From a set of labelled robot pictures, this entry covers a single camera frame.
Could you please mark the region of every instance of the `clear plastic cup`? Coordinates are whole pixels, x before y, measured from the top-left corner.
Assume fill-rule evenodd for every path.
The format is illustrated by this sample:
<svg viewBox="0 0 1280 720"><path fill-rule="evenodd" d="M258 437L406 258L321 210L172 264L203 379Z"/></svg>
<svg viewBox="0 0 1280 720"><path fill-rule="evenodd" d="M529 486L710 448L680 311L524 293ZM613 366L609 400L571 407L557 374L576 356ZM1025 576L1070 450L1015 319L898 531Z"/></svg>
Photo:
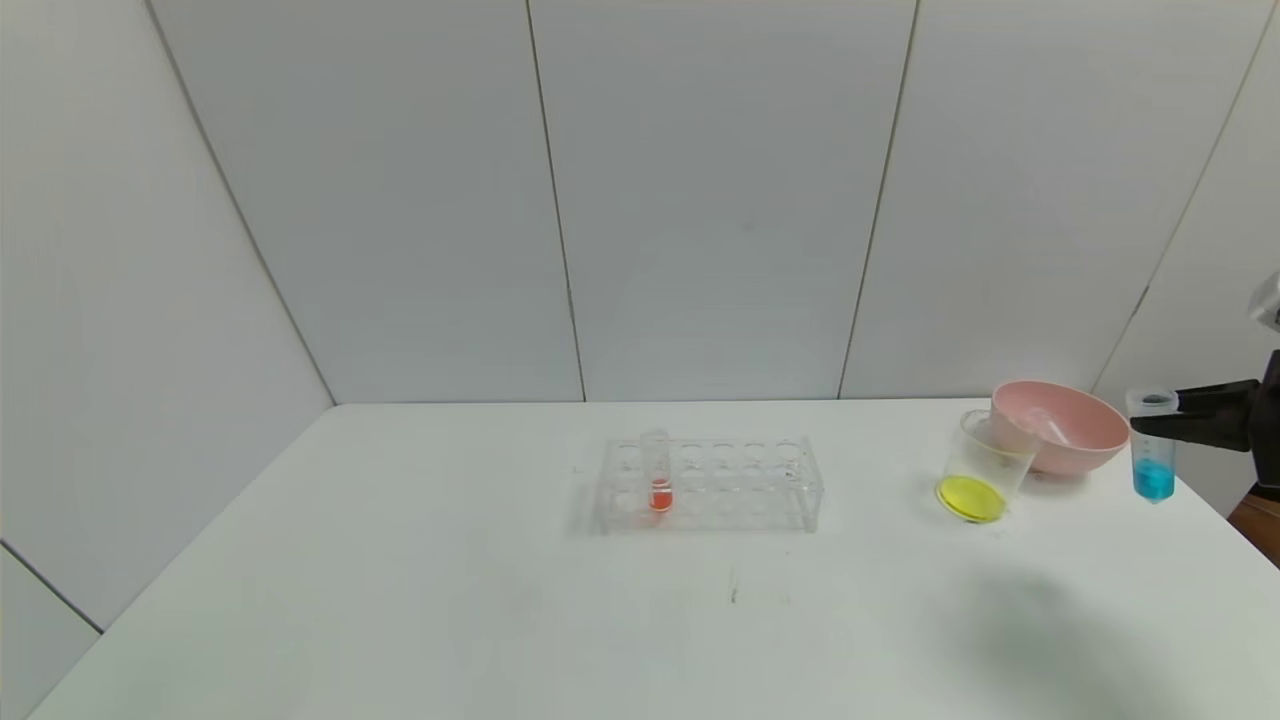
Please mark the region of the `clear plastic cup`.
<svg viewBox="0 0 1280 720"><path fill-rule="evenodd" d="M998 520L1018 495L1039 446L1037 436L1020 430L1006 429L997 441L991 411L965 413L938 482L938 500L970 523Z"/></svg>

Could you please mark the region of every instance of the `yellow liquid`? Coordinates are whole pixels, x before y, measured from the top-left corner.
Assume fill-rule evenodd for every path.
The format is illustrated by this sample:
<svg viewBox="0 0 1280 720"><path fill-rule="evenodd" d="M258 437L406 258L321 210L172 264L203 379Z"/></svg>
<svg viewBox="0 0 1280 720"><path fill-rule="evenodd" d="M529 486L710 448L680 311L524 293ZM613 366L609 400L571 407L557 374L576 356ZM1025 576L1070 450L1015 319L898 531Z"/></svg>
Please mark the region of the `yellow liquid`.
<svg viewBox="0 0 1280 720"><path fill-rule="evenodd" d="M938 483L938 500L947 510L972 523L991 523L1005 514L1000 492L968 475L947 475Z"/></svg>

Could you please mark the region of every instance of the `blue liquid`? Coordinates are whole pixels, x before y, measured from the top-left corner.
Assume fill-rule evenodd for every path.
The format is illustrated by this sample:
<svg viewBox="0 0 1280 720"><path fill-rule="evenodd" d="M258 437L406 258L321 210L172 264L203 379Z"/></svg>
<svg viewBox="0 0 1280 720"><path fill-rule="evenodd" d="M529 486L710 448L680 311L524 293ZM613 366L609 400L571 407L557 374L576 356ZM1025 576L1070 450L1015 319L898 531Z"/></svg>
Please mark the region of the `blue liquid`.
<svg viewBox="0 0 1280 720"><path fill-rule="evenodd" d="M1174 469L1142 459L1133 466L1133 489L1152 502L1169 500L1174 495Z"/></svg>

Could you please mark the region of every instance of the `plastic bowl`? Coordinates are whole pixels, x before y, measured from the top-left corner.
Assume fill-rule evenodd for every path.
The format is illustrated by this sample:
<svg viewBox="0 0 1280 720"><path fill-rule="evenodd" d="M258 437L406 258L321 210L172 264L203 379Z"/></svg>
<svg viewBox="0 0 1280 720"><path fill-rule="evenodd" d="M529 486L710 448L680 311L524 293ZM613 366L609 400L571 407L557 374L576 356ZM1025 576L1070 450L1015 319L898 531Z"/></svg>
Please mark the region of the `plastic bowl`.
<svg viewBox="0 0 1280 720"><path fill-rule="evenodd" d="M997 441L1011 442L1019 428L1044 441L1032 462L1032 470L1041 473L1083 475L1129 445L1129 420L1074 387L1042 380L1007 382L991 393L991 409Z"/></svg>

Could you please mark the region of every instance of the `table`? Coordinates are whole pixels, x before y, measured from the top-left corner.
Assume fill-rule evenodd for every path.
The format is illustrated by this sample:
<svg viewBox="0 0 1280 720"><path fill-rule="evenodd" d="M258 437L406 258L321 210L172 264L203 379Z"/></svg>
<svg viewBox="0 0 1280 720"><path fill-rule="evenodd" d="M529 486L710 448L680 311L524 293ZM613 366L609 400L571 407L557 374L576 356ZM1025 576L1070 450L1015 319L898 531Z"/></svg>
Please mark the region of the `table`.
<svg viewBox="0 0 1280 720"><path fill-rule="evenodd" d="M1280 574L1121 454L969 525L983 400L347 405L35 720L1162 719L1280 712ZM815 534L600 536L604 441L808 434Z"/></svg>

